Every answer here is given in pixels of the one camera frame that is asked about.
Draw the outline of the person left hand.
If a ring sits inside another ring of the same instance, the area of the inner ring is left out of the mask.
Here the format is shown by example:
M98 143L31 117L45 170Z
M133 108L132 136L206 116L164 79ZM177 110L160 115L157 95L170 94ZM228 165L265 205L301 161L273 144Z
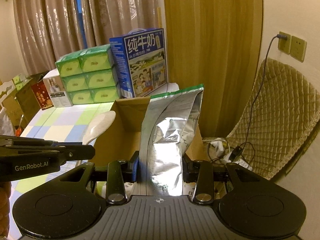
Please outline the person left hand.
M11 196L11 182L1 183L1 195L0 195L0 234L1 239L7 239L9 233L9 212L10 212L10 202L9 198Z

